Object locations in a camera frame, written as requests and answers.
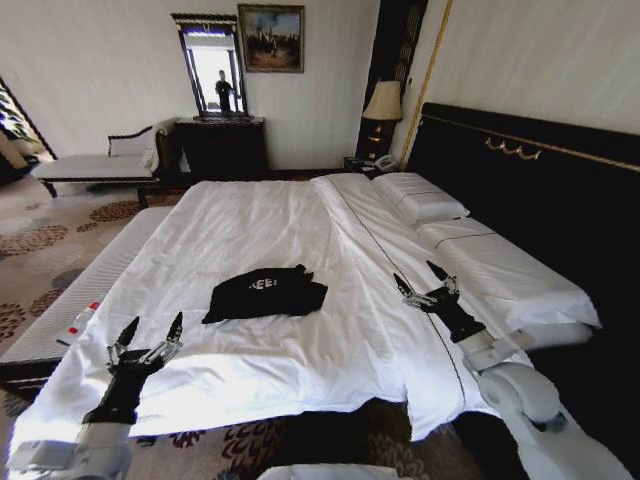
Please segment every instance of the painting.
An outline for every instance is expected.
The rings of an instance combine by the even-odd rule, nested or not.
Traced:
[[[247,72],[304,72],[304,7],[238,5]]]

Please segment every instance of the patterned carpet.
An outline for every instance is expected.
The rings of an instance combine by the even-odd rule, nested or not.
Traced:
[[[51,199],[31,177],[0,187],[0,354],[138,210],[130,187],[58,190]],[[4,440],[25,406],[3,392],[0,405]],[[305,413],[173,434],[153,446],[132,440],[129,478],[245,480],[270,466],[318,462],[389,466],[424,480],[483,478],[451,427],[416,443],[408,441],[409,428],[404,405],[373,400],[351,414]]]

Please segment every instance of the small bottle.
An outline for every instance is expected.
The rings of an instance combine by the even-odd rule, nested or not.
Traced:
[[[89,320],[91,320],[91,317],[93,317],[93,315],[96,313],[96,310],[100,306],[100,303],[102,303],[103,298],[104,298],[104,295],[100,295],[98,300],[96,300],[95,302],[92,302],[91,304],[89,304],[87,308],[82,310],[76,316],[73,323],[67,326],[64,330],[62,330],[58,334],[56,338],[56,342],[64,346],[70,347],[73,344],[73,342],[75,342],[76,339],[80,337],[80,335],[82,335],[82,332],[84,332],[84,329],[87,328],[87,323],[89,323]]]

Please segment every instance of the black headboard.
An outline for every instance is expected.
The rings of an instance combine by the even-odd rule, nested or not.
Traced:
[[[640,136],[427,103],[407,170],[638,331]]]

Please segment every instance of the chaise lounge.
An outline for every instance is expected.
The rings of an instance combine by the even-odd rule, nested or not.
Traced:
[[[107,155],[72,155],[32,170],[52,197],[54,182],[157,183],[178,170],[181,156],[174,119],[132,135],[109,136]]]

